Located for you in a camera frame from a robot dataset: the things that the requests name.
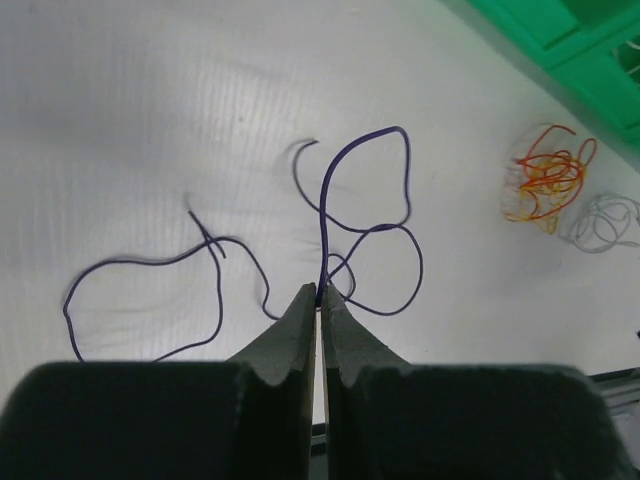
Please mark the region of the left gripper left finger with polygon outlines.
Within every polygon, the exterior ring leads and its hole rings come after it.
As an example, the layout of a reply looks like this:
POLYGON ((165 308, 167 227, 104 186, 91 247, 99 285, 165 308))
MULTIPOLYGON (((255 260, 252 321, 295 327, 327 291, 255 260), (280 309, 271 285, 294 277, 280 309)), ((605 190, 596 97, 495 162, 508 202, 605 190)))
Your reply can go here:
POLYGON ((49 363, 1 414, 5 479, 304 479, 313 284, 237 354, 212 362, 49 363))

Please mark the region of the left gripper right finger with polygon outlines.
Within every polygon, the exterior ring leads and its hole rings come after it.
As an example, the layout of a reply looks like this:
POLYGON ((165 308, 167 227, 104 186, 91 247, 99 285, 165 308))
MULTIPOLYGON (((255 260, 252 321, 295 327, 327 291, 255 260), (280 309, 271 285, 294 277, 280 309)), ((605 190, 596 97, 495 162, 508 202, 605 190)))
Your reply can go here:
POLYGON ((419 365, 322 299, 333 479, 631 479, 595 384, 553 364, 419 365))

